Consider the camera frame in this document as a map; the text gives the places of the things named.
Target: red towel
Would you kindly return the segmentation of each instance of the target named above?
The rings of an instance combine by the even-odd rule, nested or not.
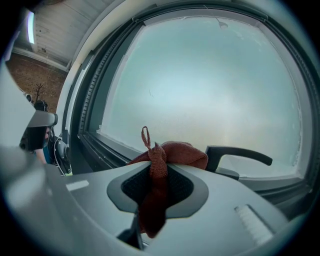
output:
[[[208,163],[208,156],[186,142],[167,141],[162,145],[155,143],[154,148],[151,148],[150,135],[146,126],[142,128],[141,137],[148,151],[133,159],[128,165],[151,161],[149,175],[152,186],[151,191],[139,206],[139,225],[141,233],[146,233],[150,238],[154,238],[166,222],[168,207],[166,163],[188,165],[204,170]]]

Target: window frame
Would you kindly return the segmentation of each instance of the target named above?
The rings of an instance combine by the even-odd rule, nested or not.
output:
[[[256,25],[268,30],[268,33],[270,33],[269,36],[273,37],[273,41],[276,45],[280,44],[280,47],[284,47],[286,49],[288,55],[285,56],[285,58],[291,58],[295,63],[295,65],[287,67],[289,72],[292,73],[294,70],[298,70],[299,72],[297,74],[299,75],[295,79],[302,80],[306,85],[306,96],[308,97],[308,101],[310,100],[310,114],[306,114],[305,116],[309,116],[309,118],[312,119],[312,131],[307,134],[309,135],[307,140],[311,143],[311,150],[308,151],[301,148],[303,154],[310,156],[307,157],[308,166],[305,168],[306,173],[301,173],[303,174],[303,177],[293,175],[276,178],[239,179],[239,182],[242,182],[244,185],[265,197],[273,204],[278,205],[280,208],[283,207],[285,211],[288,208],[286,206],[288,198],[294,198],[298,195],[297,199],[293,203],[290,203],[290,205],[301,203],[302,199],[312,191],[312,187],[317,180],[316,177],[319,175],[320,147],[319,131],[317,128],[319,127],[320,104],[319,88],[316,87],[316,85],[320,84],[319,75],[310,58],[293,36],[290,35],[274,19],[253,8],[232,2],[216,2],[215,4],[208,3],[206,5],[194,4],[193,2],[186,5],[174,3],[168,4],[165,7],[161,6],[147,10],[119,27],[111,36],[108,37],[104,44],[104,46],[108,45],[108,47],[104,48],[104,50],[107,49],[107,54],[102,50],[96,54],[100,59],[100,67],[98,67],[98,65],[96,66],[101,72],[98,78],[94,75],[90,78],[91,82],[96,80],[96,85],[93,91],[90,92],[87,85],[86,95],[88,96],[90,94],[90,99],[88,100],[88,97],[86,98],[87,103],[85,102],[83,104],[80,112],[81,121],[79,122],[78,129],[76,131],[77,139],[80,141],[80,144],[83,145],[85,150],[87,150],[87,155],[90,155],[91,160],[89,160],[89,162],[92,163],[90,166],[93,171],[102,171],[123,166],[141,153],[96,132],[99,129],[99,124],[102,123],[105,108],[102,107],[100,109],[101,113],[97,115],[97,111],[94,111],[97,110],[97,108],[94,108],[93,102],[97,100],[99,101],[99,96],[97,99],[97,91],[101,81],[103,80],[104,71],[106,71],[110,66],[113,66],[114,71],[113,75],[111,75],[112,77],[109,77],[107,95],[106,92],[104,92],[104,96],[108,96],[109,89],[112,86],[112,81],[114,79],[114,75],[117,73],[122,56],[125,55],[131,43],[134,42],[135,35],[139,33],[142,26],[151,24],[150,21],[159,22],[161,20],[161,16],[162,18],[165,17],[166,19],[171,19],[175,16],[174,12],[177,13],[177,11],[185,12],[184,16],[186,16],[186,13],[191,14],[195,10],[199,13],[203,11],[215,13],[228,11],[233,12],[232,15],[245,15],[247,17],[246,21],[252,22],[252,20],[254,20]],[[118,55],[118,60],[116,63],[112,63],[115,55]],[[104,104],[106,104],[107,98],[103,98]],[[95,113],[95,120],[93,124],[91,124],[93,111]]]

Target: window handle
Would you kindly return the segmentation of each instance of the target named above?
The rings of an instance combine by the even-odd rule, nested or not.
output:
[[[272,164],[271,157],[269,157],[265,154],[253,151],[253,150],[238,148],[238,147],[207,146],[205,153],[208,156],[208,164],[207,164],[205,170],[212,172],[212,173],[216,172],[218,165],[219,165],[219,162],[224,155],[232,155],[232,156],[251,158],[251,159],[257,160],[267,166],[270,166]]]

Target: ceiling light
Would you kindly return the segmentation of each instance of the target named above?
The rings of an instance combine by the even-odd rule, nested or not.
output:
[[[30,12],[28,15],[28,38],[29,42],[31,44],[35,43],[35,38],[34,38],[34,20],[35,20],[35,14],[33,12]]]

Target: glass pane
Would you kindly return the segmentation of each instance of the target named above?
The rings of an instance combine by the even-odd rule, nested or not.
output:
[[[144,152],[141,129],[148,126],[160,144],[232,146],[273,158],[270,167],[251,161],[248,170],[247,160],[224,157],[221,166],[231,164],[241,176],[295,173],[302,130],[295,85],[257,27],[173,19],[144,28],[123,59],[107,99],[105,136]]]

